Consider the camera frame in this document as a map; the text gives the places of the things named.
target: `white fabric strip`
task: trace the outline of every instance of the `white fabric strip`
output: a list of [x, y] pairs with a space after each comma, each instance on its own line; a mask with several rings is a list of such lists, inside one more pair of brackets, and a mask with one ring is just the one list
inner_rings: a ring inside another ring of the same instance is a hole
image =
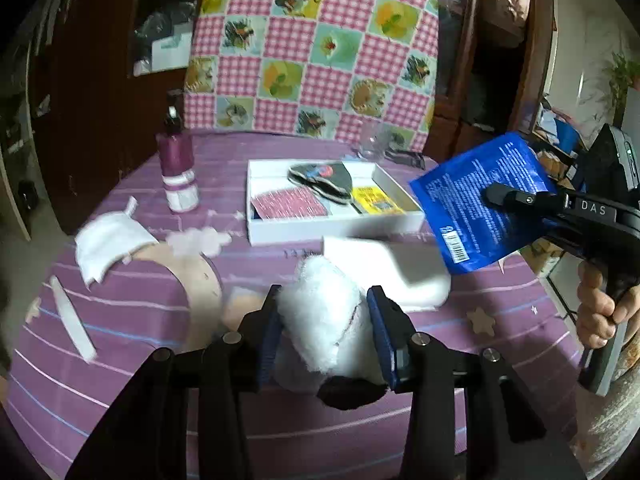
[[60, 280], [58, 280], [56, 276], [52, 276], [49, 284], [53, 291], [53, 299], [56, 302], [56, 307], [62, 319], [62, 324], [65, 326], [66, 333], [69, 334], [71, 341], [78, 349], [78, 353], [82, 358], [85, 361], [92, 361], [97, 355], [95, 347], [84, 330], [84, 326], [73, 304], [66, 295], [62, 285], [60, 285]]

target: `white cloth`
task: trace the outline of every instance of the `white cloth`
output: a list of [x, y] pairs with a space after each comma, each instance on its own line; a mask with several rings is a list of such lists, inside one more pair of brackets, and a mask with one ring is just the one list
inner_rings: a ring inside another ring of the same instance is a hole
[[118, 260], [158, 241], [129, 215], [135, 209], [135, 199], [129, 200], [125, 212], [116, 211], [98, 216], [85, 225], [76, 236], [76, 262], [84, 284], [102, 282], [105, 273]]
[[324, 237], [324, 257], [366, 294], [380, 285], [404, 312], [436, 310], [451, 290], [451, 275], [435, 243], [402, 244]]

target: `pink checkered pillow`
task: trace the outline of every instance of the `pink checkered pillow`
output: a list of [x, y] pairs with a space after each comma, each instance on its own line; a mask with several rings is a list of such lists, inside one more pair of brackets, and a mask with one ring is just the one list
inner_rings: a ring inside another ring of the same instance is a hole
[[419, 152], [433, 117], [436, 0], [203, 0], [185, 81], [189, 128]]

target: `clothes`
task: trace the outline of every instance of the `clothes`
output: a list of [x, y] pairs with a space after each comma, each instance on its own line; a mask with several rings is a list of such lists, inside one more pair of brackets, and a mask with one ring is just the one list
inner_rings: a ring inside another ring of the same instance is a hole
[[576, 389], [573, 446], [589, 480], [610, 469], [640, 428], [640, 332], [623, 349], [607, 397]]

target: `purple tablecloth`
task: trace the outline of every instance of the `purple tablecloth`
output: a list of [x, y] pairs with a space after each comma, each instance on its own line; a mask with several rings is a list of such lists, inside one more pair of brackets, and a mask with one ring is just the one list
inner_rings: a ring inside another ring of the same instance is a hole
[[[338, 142], [265, 134], [208, 134], [194, 141], [200, 207], [172, 214], [154, 156], [116, 187], [95, 215], [123, 210], [129, 196], [140, 205], [135, 218], [158, 239], [171, 231], [207, 225], [229, 232], [232, 242], [211, 264], [223, 291], [233, 286], [267, 290], [287, 283], [307, 251], [319, 242], [252, 248], [245, 210], [247, 160], [254, 158], [341, 158], [350, 148]], [[383, 164], [405, 185], [420, 172]], [[407, 242], [434, 243], [427, 225]], [[108, 405], [149, 353], [178, 348], [189, 323], [184, 290], [169, 270], [152, 262], [116, 264], [102, 284], [87, 290], [74, 247], [52, 266], [97, 348], [96, 362], [78, 355], [58, 317], [48, 285], [40, 306], [20, 331], [11, 372], [7, 412], [20, 436], [44, 466], [64, 476]], [[466, 318], [481, 307], [495, 317], [495, 336], [475, 334]], [[454, 276], [439, 312], [411, 314], [414, 325], [450, 348], [477, 351], [491, 345], [529, 385], [552, 424], [575, 432], [574, 387], [578, 349], [544, 289], [520, 256]], [[256, 478], [386, 479], [398, 472], [411, 395], [388, 394], [352, 412], [325, 407], [312, 396], [270, 386], [242, 398]], [[464, 395], [456, 394], [456, 450], [466, 447]], [[197, 477], [196, 420], [190, 416], [188, 472]]]

